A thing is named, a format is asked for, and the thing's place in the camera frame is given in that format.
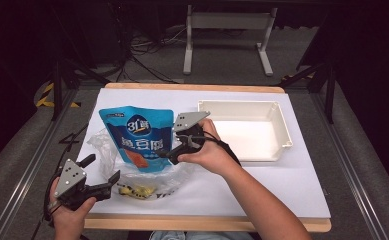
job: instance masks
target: white plastic tray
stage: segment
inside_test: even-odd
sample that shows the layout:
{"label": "white plastic tray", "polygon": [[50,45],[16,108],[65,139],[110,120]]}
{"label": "white plastic tray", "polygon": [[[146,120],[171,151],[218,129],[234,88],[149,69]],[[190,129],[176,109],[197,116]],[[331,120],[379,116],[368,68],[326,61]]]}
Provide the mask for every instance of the white plastic tray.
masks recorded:
{"label": "white plastic tray", "polygon": [[293,145],[278,102],[201,100],[198,110],[241,162],[276,161]]}

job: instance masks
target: transparent plastic bag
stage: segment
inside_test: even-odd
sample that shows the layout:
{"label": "transparent plastic bag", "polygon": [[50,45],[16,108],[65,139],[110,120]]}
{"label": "transparent plastic bag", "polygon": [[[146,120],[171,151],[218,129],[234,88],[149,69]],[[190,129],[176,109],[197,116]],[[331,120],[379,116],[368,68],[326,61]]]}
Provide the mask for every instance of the transparent plastic bag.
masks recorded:
{"label": "transparent plastic bag", "polygon": [[94,134],[87,143],[97,149],[100,173],[105,179],[120,170],[120,179],[113,186],[120,195],[142,200],[163,198],[174,193],[194,171],[193,164],[179,163],[159,172],[140,172],[135,165],[123,161],[107,129]]}

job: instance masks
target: blue snack bag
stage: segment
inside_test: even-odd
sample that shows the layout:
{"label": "blue snack bag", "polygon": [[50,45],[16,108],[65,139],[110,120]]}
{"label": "blue snack bag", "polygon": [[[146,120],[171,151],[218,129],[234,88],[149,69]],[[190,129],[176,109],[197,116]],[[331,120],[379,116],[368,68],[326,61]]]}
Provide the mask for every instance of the blue snack bag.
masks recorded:
{"label": "blue snack bag", "polygon": [[99,113],[123,161],[141,172],[158,172],[170,165],[155,151],[172,148],[172,110],[125,106]]}

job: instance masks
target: table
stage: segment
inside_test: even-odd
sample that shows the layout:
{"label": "table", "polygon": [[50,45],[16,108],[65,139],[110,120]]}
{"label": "table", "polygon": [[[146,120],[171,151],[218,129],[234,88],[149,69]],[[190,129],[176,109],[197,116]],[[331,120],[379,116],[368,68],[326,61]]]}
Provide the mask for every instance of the table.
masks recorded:
{"label": "table", "polygon": [[[92,134],[104,128],[104,126],[99,124],[101,123],[101,119],[98,116],[97,110],[106,106],[122,106],[124,102],[119,99],[119,96],[125,100],[125,96],[130,98],[140,93],[150,93],[146,94],[146,98],[149,100],[154,98],[154,96],[162,100],[163,96],[168,96],[170,99],[181,96],[181,94],[186,96],[185,100],[181,99],[181,101],[174,105],[167,102],[169,104],[167,106],[173,109],[174,112],[181,111],[181,109],[196,110],[195,104],[191,106],[191,103],[197,100],[194,97],[190,99],[190,96],[197,96],[199,93],[201,93],[202,98],[226,97],[227,99],[239,100],[248,97],[250,100],[278,100],[293,140],[292,149],[284,153],[277,163],[264,163],[264,165],[257,166],[243,164],[243,167],[260,182],[266,182],[265,185],[299,216],[308,231],[327,232],[331,229],[328,206],[301,136],[291,104],[289,103],[288,95],[278,87],[108,84],[100,92],[97,105],[87,129],[84,144],[77,159],[78,161],[83,159],[86,154],[95,151],[86,142]],[[140,105],[141,107],[157,106],[157,104],[152,102],[154,101],[149,101],[149,103],[140,102]],[[98,174],[98,161],[94,161],[85,170],[88,174],[87,184],[92,185],[104,182],[104,179]],[[232,194],[229,192],[229,189],[224,188],[226,183],[219,176],[204,169],[203,171],[201,169],[196,170],[194,174],[200,174],[201,177],[196,178],[195,181],[190,181],[187,185],[183,185],[171,196],[159,200],[141,201],[112,194],[111,199],[98,202],[94,206],[86,218],[85,227],[124,230],[255,231],[235,198],[230,198]],[[184,198],[187,191],[188,193],[190,192],[190,187],[198,187],[198,185],[201,186],[204,184],[201,179],[209,185],[208,194],[201,197],[193,196],[190,199]],[[287,186],[290,188],[290,191],[284,189]],[[227,197],[225,202],[215,203],[218,201],[216,198],[219,197],[214,195],[217,190]],[[219,205],[224,205],[226,207],[225,210],[219,210]],[[213,209],[207,211],[216,212],[217,214],[210,215],[209,213],[204,213],[203,208],[210,206]]]}

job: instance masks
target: white paper sheet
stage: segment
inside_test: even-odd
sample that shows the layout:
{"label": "white paper sheet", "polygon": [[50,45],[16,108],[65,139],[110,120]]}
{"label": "white paper sheet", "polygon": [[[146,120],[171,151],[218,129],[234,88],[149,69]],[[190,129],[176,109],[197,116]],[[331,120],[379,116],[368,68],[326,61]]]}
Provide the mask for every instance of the white paper sheet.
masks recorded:
{"label": "white paper sheet", "polygon": [[[198,101],[204,99],[278,101],[294,143],[293,146],[284,151],[276,162],[243,163],[243,167],[281,199],[297,217],[330,218],[328,205],[287,94],[101,89],[77,161],[89,154],[97,153],[96,149],[86,142],[93,134],[104,129],[104,124],[98,114],[100,109],[127,105],[172,109],[176,117],[181,112],[197,111]],[[87,184],[96,185],[106,181],[98,169],[99,161],[94,161],[85,168],[88,174]],[[170,196],[143,201],[113,193],[111,199],[96,203],[91,212],[245,216],[225,181],[200,166],[196,167],[191,178]]]}

